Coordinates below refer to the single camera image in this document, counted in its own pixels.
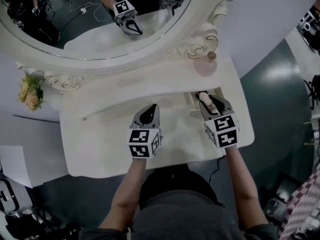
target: white cable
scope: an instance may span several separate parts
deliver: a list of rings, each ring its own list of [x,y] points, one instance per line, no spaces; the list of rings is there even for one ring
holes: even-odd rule
[[[92,3],[92,2],[86,2],[84,3],[83,5],[80,5],[79,7],[71,10],[71,0],[69,1],[69,4],[70,4],[70,12],[74,12],[75,10],[79,9],[79,8],[87,8],[87,7],[90,7],[90,6],[99,6],[94,12],[93,12],[93,16],[95,17],[96,21],[97,22],[107,22],[107,21],[110,21],[112,20],[112,18],[109,18],[109,19],[106,19],[106,20],[98,20],[97,17],[96,17],[96,11],[98,11],[100,9],[100,7],[102,6],[101,3]]]
[[[79,8],[81,8],[81,7],[83,7],[83,6],[87,6],[87,5],[90,5],[90,4],[92,4],[92,2],[86,2],[86,3],[84,3],[83,5],[80,5],[79,7],[77,7],[77,8],[75,8],[74,10],[71,10],[71,0],[69,1],[69,10],[70,10],[70,12],[74,12],[75,10],[77,10],[77,9],[79,9]]]

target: gray shirt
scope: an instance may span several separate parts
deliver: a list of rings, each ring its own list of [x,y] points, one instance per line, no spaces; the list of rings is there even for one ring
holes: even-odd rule
[[[191,190],[173,190],[145,202],[131,226],[132,240],[276,240],[276,228],[258,225],[242,233],[226,208]],[[81,240],[121,240],[126,232],[83,229]]]

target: checkered fabric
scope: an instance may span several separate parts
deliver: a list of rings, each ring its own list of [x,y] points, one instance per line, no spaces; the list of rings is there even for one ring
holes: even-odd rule
[[[287,240],[310,216],[320,198],[320,166],[289,198],[279,229],[279,240]]]

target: table surface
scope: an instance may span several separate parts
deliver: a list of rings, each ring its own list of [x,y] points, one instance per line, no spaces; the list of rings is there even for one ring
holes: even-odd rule
[[[205,133],[201,114],[191,115],[184,93],[221,88],[239,121],[238,147],[254,141],[245,95],[229,57],[200,76],[192,59],[153,64],[110,76],[63,95],[60,127],[72,176],[107,178],[125,174],[132,162],[127,130],[136,112],[157,103],[163,140],[147,169],[213,160],[223,156]]]

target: black cable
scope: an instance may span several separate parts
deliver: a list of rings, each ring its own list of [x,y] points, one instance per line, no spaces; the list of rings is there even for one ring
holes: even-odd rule
[[[162,9],[164,8],[164,7],[162,6],[162,0],[159,0],[159,5],[161,6]]]
[[[220,158],[216,161],[216,168],[215,168],[215,170],[211,173],[210,179],[209,179],[209,185],[210,185],[210,187],[211,187],[212,176],[213,176],[217,171],[220,170],[220,165],[219,165],[220,160],[224,159],[225,157],[226,157],[226,156],[224,155],[224,156],[220,157]]]
[[[105,5],[103,3],[101,3],[103,5],[103,7],[105,8],[105,10],[107,11],[107,13],[109,14],[109,16],[111,17],[111,19],[113,20],[113,22],[115,21],[115,17],[112,15],[112,13],[109,11],[109,8],[105,7]]]
[[[62,31],[65,29],[65,27],[66,27],[72,20],[74,20],[76,17],[78,17],[81,13],[82,13],[82,11],[80,11],[76,16],[74,16],[72,19],[70,19],[70,20],[63,26],[63,28],[60,30],[60,33],[62,33]]]

